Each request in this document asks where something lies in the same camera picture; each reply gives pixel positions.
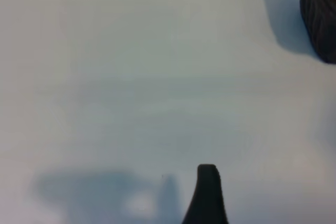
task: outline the white surface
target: white surface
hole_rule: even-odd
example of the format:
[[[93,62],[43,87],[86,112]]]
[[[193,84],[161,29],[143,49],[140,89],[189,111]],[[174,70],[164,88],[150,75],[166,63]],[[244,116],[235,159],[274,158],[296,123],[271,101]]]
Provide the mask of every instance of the white surface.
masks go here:
[[[335,223],[336,69],[298,0],[0,0],[0,222]]]

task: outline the white floor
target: white floor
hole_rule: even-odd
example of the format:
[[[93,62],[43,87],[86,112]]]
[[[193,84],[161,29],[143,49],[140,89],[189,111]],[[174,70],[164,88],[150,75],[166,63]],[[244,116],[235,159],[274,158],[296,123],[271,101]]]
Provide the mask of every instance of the white floor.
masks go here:
[[[336,68],[299,0],[0,0],[0,222],[336,223]]]

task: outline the black object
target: black object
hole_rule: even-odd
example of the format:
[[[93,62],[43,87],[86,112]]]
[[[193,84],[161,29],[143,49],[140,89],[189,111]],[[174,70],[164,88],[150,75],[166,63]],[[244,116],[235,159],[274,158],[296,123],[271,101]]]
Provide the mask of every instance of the black object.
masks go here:
[[[215,165],[199,165],[193,199],[182,224],[228,224],[220,175]]]
[[[336,63],[336,0],[300,0],[310,41],[326,63]]]

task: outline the black plastic piece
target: black plastic piece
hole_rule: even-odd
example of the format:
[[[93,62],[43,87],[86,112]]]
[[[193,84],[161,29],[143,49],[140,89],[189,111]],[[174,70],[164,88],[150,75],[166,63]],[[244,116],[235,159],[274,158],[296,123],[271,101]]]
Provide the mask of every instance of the black plastic piece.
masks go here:
[[[182,224],[228,224],[215,165],[198,166],[194,196]]]

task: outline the black rubber tip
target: black rubber tip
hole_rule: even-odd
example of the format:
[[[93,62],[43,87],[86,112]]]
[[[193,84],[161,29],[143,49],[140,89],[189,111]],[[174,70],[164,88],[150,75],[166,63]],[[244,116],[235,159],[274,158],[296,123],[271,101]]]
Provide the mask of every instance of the black rubber tip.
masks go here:
[[[182,224],[228,224],[215,165],[198,166],[194,196]]]

